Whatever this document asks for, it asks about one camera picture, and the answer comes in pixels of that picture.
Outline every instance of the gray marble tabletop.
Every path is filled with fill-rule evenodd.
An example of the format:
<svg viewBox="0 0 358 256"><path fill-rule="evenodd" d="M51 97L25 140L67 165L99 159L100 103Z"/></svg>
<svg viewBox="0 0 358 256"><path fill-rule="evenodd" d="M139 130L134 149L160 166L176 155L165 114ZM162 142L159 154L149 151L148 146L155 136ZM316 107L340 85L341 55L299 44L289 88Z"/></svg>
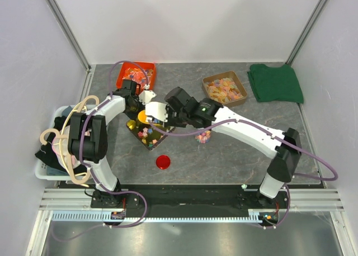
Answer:
<svg viewBox="0 0 358 256"><path fill-rule="evenodd" d="M268 63L280 66L280 63ZM204 77L233 70L243 83L248 98L243 105L231 109L248 119L275 129L292 127L300 132L302 146L309 149L296 103L258 103L252 93L247 63L180 63L157 64L154 91L155 101L164 102L164 96L172 88L180 86L198 101L204 97L201 82ZM111 65L97 65L89 94L103 100L108 94L108 73ZM112 87L120 65L112 74ZM112 171L123 184L259 184L265 176L270 159L255 148L230 136L213 132L206 144L200 144L195 137L168 137L153 151L148 151L126 128L128 118L120 114L108 128L109 150L107 158ZM191 126L176 129L175 132L190 132ZM171 165L165 170L156 166L156 158L168 155ZM318 175L311 158L302 155L297 172ZM317 181L296 177L292 183L316 184Z"/></svg>

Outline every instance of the white wall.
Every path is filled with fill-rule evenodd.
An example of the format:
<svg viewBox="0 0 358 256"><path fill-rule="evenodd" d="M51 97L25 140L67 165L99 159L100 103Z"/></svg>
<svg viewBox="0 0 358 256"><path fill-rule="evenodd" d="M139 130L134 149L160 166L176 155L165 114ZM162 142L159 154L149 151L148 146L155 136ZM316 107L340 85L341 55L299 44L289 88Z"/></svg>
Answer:
<svg viewBox="0 0 358 256"><path fill-rule="evenodd" d="M318 0L57 0L92 64L285 61Z"/></svg>
<svg viewBox="0 0 358 256"><path fill-rule="evenodd" d="M358 0L330 0L294 61L314 147L340 175L335 186L358 238Z"/></svg>
<svg viewBox="0 0 358 256"><path fill-rule="evenodd" d="M45 183L34 174L54 110L78 101L85 78L44 0L0 0L1 255L24 255Z"/></svg>

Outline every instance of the orange tray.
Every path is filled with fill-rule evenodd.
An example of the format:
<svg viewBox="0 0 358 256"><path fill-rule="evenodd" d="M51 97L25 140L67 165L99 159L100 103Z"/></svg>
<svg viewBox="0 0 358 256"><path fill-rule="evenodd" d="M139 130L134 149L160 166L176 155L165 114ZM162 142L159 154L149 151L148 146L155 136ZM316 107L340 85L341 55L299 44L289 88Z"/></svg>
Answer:
<svg viewBox="0 0 358 256"><path fill-rule="evenodd" d="M154 82L156 80L156 75L157 75L156 66L154 65L154 63L148 63L148 62L135 62L135 63L137 63L139 66L141 66L144 70L153 70L152 76L149 77L149 89L153 90ZM118 75L117 82L116 82L117 88L122 87L124 73L129 68L137 68L138 69L138 67L135 64L132 64L130 62L123 63L121 71L119 72L119 75ZM137 94L140 93L139 87L136 89L136 93Z"/></svg>

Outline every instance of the yellow lid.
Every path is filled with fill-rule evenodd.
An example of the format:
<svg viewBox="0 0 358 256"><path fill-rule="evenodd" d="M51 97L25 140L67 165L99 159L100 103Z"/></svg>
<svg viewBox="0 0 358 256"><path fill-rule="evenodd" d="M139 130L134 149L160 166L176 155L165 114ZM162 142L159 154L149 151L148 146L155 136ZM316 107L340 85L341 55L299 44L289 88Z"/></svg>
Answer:
<svg viewBox="0 0 358 256"><path fill-rule="evenodd" d="M147 116L145 115L145 110L142 110L141 112L139 112L138 120L141 123L149 125L149 123L147 122Z"/></svg>

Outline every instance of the reflective gray surface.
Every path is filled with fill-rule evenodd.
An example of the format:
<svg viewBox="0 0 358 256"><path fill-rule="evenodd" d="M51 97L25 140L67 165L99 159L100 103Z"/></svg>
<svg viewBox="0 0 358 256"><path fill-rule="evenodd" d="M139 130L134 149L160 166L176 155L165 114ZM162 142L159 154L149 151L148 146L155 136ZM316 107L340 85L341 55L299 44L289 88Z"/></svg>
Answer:
<svg viewBox="0 0 358 256"><path fill-rule="evenodd" d="M309 149L308 139L294 102L258 103L253 96L247 71L250 63L178 63L157 64L154 91L155 101L164 102L164 96L180 86L197 100L205 97L201 82L204 77L233 70L243 83L248 98L243 105L231 109L262 125L286 131L289 127L300 132L302 147ZM267 63L275 67L282 63ZM112 65L97 65L90 94L104 99L109 92L108 73ZM112 73L115 89L120 66ZM206 144L199 144L194 136L168 137L153 151L148 151L126 128L128 118L121 114L114 118L108 129L108 162L122 184L260 184L270 164L270 159L255 148L230 136L214 132ZM188 126L176 132L194 131ZM158 156L171 158L171 166L160 170L156 166ZM297 172L318 175L314 161L303 155ZM318 181L296 177L292 183L313 184Z"/></svg>
<svg viewBox="0 0 358 256"><path fill-rule="evenodd" d="M59 238L69 238L95 223L52 222ZM100 227L58 243L47 240L51 256L340 256L329 214L289 214L276 230L244 224L144 223L128 229Z"/></svg>

